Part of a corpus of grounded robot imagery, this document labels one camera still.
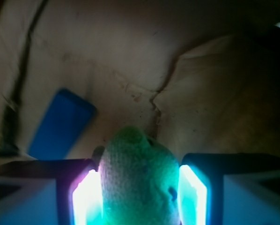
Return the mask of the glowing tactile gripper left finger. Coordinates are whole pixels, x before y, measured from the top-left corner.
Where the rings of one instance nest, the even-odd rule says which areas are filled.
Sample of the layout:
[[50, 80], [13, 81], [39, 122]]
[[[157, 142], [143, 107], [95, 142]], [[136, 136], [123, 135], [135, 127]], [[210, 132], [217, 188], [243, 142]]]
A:
[[100, 225], [102, 191], [91, 159], [0, 165], [0, 225]]

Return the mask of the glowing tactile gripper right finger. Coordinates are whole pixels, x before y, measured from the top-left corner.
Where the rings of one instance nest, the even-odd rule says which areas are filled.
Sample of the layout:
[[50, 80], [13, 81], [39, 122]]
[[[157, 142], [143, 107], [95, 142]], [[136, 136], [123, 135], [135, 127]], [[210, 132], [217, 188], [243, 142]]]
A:
[[183, 225], [280, 225], [280, 157], [188, 153], [178, 206]]

